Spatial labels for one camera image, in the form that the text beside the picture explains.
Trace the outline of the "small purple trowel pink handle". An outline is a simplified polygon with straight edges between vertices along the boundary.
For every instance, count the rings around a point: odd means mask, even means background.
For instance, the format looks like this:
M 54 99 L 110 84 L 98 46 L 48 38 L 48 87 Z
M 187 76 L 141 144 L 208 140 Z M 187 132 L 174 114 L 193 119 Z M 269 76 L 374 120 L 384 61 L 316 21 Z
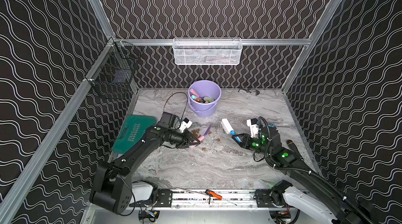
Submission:
M 198 137 L 198 139 L 195 140 L 195 141 L 193 141 L 192 143 L 194 143 L 194 144 L 200 144 L 200 143 L 205 139 L 205 137 L 209 134 L 209 132 L 210 132 L 210 130 L 211 130 L 211 127 L 212 127 L 212 124 L 210 124 L 210 125 L 208 126 L 207 130 L 204 132 L 204 134 L 203 134 L 202 136 Z

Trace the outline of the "white brush blue handle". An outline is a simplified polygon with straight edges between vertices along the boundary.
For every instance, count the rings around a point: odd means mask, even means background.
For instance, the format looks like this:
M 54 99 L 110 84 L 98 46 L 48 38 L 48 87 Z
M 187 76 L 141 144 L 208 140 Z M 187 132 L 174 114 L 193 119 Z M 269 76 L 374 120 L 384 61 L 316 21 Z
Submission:
M 231 134 L 231 135 L 236 135 L 236 132 L 232 128 L 230 122 L 228 121 L 227 118 L 222 119 L 221 125 L 223 127 L 223 130 L 226 134 Z

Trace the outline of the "light green trowel wooden handle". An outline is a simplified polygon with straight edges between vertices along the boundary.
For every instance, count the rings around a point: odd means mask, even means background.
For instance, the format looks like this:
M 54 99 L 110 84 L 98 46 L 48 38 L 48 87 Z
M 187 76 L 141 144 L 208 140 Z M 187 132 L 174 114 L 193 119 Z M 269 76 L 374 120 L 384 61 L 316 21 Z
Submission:
M 203 100 L 205 100 L 208 103 L 213 103 L 215 100 L 211 97 L 204 97 Z

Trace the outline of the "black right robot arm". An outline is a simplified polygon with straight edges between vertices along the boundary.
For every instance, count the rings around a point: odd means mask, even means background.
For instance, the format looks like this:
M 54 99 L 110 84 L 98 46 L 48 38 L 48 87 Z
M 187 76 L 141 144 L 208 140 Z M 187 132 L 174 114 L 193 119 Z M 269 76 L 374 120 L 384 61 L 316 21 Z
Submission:
M 287 140 L 281 142 L 280 133 L 274 124 L 263 117 L 248 120 L 250 134 L 237 134 L 223 122 L 225 131 L 243 149 L 261 154 L 262 160 L 276 171 L 287 175 L 309 191 L 304 194 L 292 183 L 282 180 L 270 190 L 266 199 L 276 207 L 295 207 L 321 224 L 376 224 L 374 206 L 368 201 L 357 201 L 331 184 L 310 168 L 297 146 Z

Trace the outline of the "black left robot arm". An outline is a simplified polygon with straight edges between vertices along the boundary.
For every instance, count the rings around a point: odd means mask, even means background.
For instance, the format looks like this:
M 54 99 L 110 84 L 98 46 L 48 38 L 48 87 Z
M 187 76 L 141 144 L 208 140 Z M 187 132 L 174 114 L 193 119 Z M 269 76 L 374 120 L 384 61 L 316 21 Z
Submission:
M 155 126 L 148 127 L 140 140 L 121 157 L 98 165 L 89 201 L 103 209 L 122 215 L 137 202 L 154 203 L 156 187 L 149 183 L 133 183 L 132 175 L 142 162 L 165 142 L 174 149 L 198 146 L 189 130 L 180 129 L 177 115 L 164 112 Z

